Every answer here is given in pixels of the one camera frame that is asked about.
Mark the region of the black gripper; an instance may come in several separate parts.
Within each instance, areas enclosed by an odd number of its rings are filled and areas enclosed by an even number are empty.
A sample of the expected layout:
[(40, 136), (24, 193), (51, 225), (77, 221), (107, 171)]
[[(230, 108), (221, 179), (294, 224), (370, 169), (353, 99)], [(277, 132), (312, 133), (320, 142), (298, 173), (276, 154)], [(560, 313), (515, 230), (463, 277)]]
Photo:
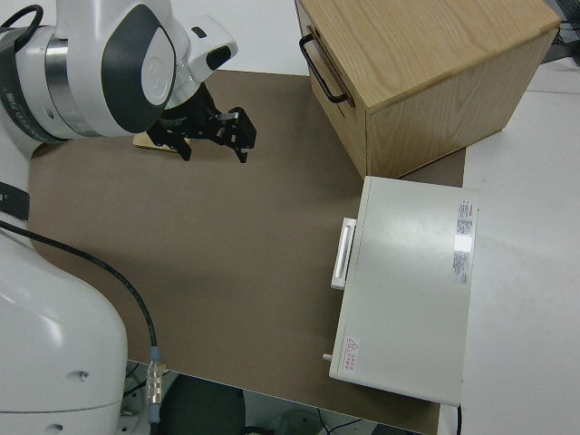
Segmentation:
[(232, 149), (239, 162), (247, 162), (247, 153), (256, 144), (256, 128), (242, 107), (228, 112), (217, 109), (207, 88), (199, 88), (185, 102), (167, 107), (148, 129), (155, 146), (167, 146), (185, 161), (190, 161), (187, 139), (211, 140)]

